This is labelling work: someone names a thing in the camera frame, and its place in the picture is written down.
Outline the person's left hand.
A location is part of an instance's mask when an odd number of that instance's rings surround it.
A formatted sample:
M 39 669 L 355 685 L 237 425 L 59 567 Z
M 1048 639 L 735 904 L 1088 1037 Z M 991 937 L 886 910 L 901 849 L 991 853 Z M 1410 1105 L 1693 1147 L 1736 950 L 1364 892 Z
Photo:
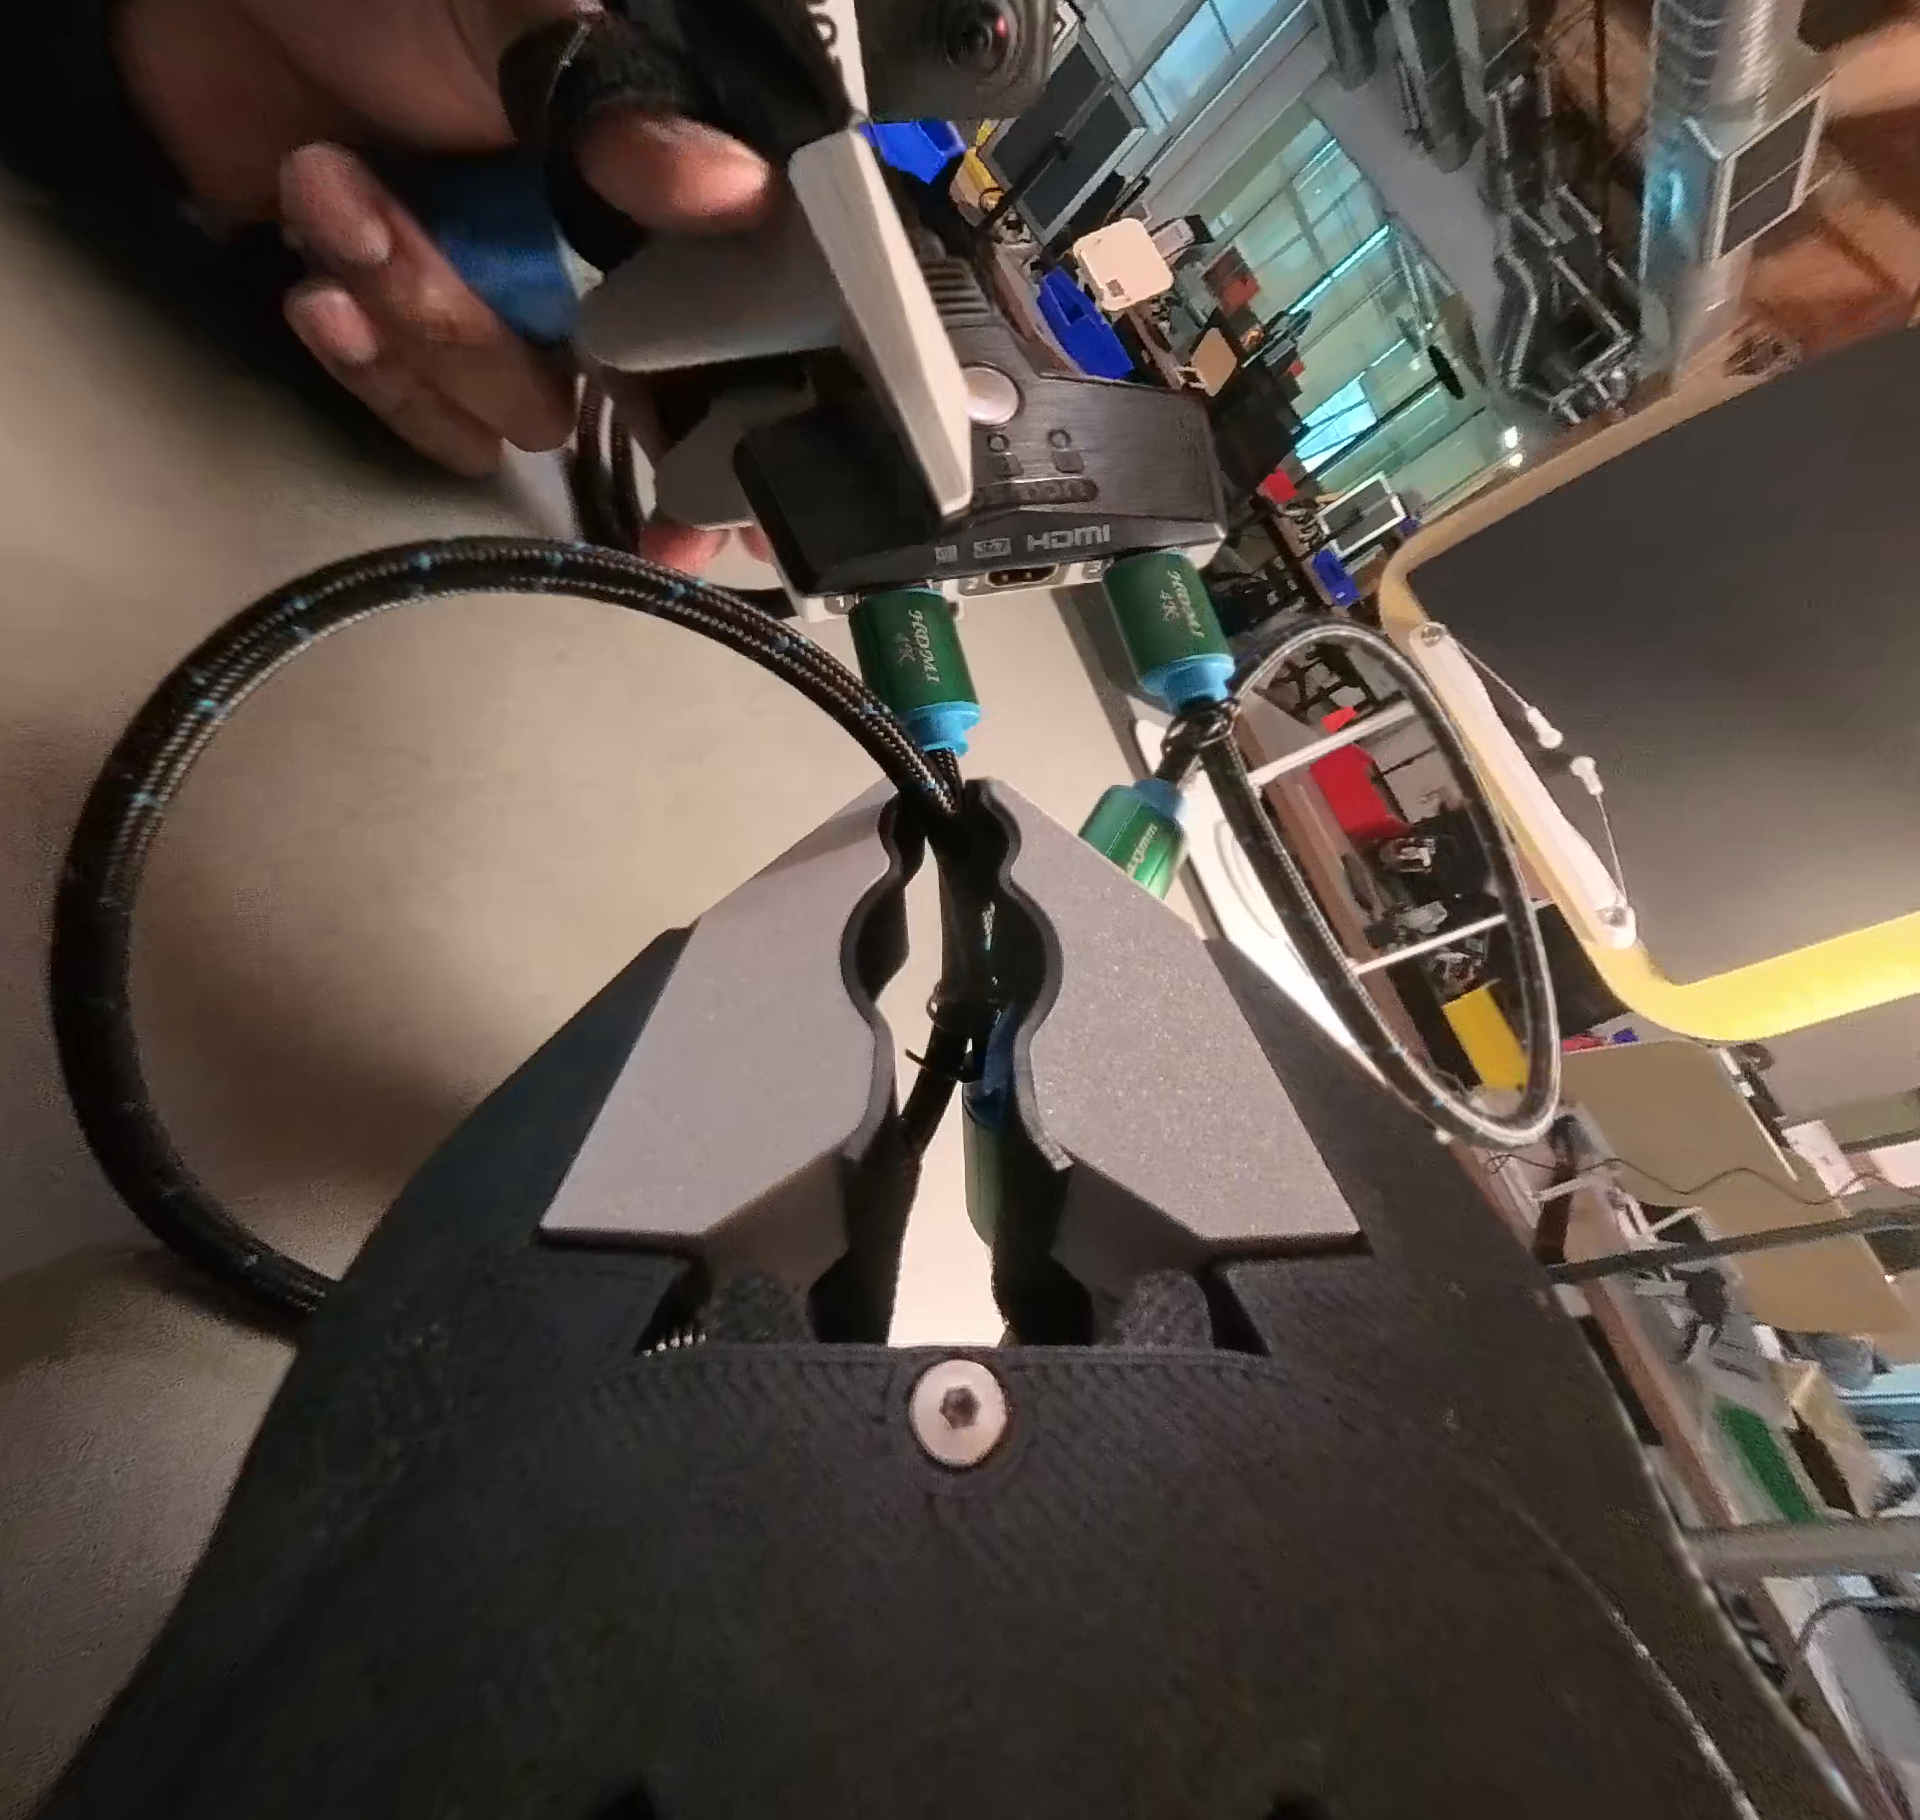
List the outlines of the person's left hand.
M 575 379 L 501 324 L 370 152 L 484 156 L 499 64 L 599 0 L 125 0 L 113 56 L 204 225 L 278 227 L 307 356 L 424 462 L 467 480 L 555 450 Z

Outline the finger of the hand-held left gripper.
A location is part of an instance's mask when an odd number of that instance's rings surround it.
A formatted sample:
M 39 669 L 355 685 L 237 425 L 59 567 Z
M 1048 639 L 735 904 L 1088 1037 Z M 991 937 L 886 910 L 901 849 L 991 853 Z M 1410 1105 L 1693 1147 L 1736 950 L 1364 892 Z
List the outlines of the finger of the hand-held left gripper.
M 752 523 L 735 450 L 813 401 L 811 369 L 842 352 L 839 308 L 811 274 L 638 260 L 582 298 L 575 351 L 641 407 L 654 512 L 697 531 Z
M 962 363 L 857 129 L 802 145 L 786 180 L 829 266 L 842 345 L 865 390 L 946 518 L 973 506 L 973 435 L 1006 425 L 1021 388 L 1006 369 Z

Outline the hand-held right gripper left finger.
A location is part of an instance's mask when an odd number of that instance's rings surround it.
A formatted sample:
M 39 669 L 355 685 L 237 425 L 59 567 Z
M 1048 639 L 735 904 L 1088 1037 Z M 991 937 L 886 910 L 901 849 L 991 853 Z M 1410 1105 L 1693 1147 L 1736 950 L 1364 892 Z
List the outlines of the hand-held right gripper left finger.
M 825 1272 L 892 1105 L 856 926 L 905 876 L 877 784 L 699 916 L 541 1233 L 708 1272 Z

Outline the black hdmi switch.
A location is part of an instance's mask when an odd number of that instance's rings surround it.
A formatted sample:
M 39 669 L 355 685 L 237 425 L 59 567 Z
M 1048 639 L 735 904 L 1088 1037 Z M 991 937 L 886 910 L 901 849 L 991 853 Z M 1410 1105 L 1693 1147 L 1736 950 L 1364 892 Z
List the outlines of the black hdmi switch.
M 1201 402 L 1039 366 L 973 269 L 928 241 L 923 272 L 985 417 L 973 500 L 940 512 L 877 393 L 817 363 L 811 401 L 752 425 L 733 471 L 796 610 L 932 585 L 949 599 L 1083 585 L 1127 553 L 1203 562 L 1224 493 Z

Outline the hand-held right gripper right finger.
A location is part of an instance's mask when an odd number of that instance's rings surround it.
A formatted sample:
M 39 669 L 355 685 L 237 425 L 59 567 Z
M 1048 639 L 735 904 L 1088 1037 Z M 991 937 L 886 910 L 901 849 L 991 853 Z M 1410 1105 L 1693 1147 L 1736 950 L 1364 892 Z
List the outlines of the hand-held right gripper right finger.
M 1357 1216 L 1201 934 L 1001 780 L 997 885 L 1036 937 L 1013 1117 L 1075 1279 L 1352 1248 Z

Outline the silver air duct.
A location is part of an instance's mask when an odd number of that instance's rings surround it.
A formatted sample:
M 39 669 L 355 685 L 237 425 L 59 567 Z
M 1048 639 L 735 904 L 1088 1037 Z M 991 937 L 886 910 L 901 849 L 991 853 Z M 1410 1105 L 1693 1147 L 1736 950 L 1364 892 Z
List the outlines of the silver air duct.
M 1806 0 L 1654 0 L 1638 281 L 1681 367 L 1732 331 L 1757 244 L 1804 199 L 1829 66 Z

